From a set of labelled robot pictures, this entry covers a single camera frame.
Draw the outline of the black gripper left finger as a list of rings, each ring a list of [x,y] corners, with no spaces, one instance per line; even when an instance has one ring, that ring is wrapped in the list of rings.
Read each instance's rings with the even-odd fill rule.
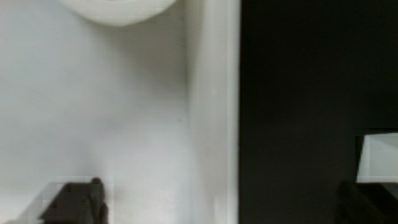
[[[108,224],[105,185],[99,178],[69,182],[39,216],[42,224]]]

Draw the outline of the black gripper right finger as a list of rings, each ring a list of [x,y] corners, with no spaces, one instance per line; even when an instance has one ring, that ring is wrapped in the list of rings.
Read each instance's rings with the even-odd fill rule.
[[[343,182],[334,224],[398,224],[398,183]]]

